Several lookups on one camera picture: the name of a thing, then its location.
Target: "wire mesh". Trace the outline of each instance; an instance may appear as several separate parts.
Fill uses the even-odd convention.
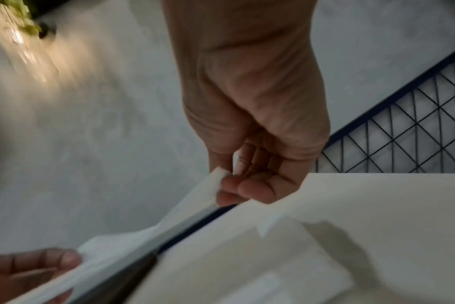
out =
[[[333,135],[315,172],[455,173],[455,53]]]

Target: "concrete surface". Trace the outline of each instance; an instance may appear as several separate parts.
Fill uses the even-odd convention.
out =
[[[154,225],[208,171],[157,0],[73,0],[47,20],[47,86],[0,49],[0,252]],[[455,49],[455,0],[321,0],[313,43],[335,131]]]

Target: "wire rack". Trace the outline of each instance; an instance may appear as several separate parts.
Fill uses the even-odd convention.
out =
[[[333,134],[315,172],[455,173],[455,52]]]

